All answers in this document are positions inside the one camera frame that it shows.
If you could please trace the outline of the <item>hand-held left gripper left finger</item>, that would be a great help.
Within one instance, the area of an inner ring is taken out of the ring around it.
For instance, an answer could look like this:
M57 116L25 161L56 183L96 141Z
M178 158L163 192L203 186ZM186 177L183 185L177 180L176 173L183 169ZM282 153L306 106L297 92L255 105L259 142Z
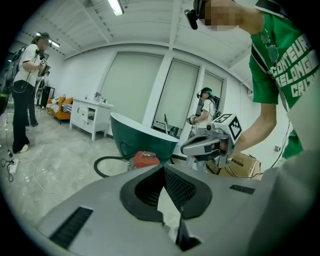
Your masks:
M54 207L40 222L38 231L46 237L51 256L178 256L161 222L139 220L120 200L122 186L145 174L150 167L99 179ZM90 216L68 248L51 240L52 235L77 209Z

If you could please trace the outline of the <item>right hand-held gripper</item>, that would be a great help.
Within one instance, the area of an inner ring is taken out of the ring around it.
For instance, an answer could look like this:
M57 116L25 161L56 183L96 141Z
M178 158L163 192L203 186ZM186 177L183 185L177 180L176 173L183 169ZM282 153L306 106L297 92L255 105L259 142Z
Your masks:
M222 114L211 121L196 136L189 138L181 147L184 155L192 155L198 161L212 161L219 168L231 163L230 156L239 140L243 129L236 114ZM219 149L212 149L211 143L228 141L229 155L222 155Z

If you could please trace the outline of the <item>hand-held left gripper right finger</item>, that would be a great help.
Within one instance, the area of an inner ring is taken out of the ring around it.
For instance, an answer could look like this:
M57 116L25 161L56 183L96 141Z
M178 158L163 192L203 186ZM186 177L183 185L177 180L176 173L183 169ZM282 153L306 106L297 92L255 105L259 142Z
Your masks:
M252 256L254 230L266 204L266 174L259 178L220 176L163 167L166 191L177 192L178 243L164 244L165 256Z

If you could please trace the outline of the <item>person's right hand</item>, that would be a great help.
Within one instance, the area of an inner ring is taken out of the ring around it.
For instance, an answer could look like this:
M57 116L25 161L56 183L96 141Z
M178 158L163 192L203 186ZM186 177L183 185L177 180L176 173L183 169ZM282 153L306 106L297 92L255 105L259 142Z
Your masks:
M212 146L213 150L219 149L220 153L223 156L228 156L229 155L228 148L229 148L229 143L228 143L227 140L221 140L219 143L214 143L213 146Z

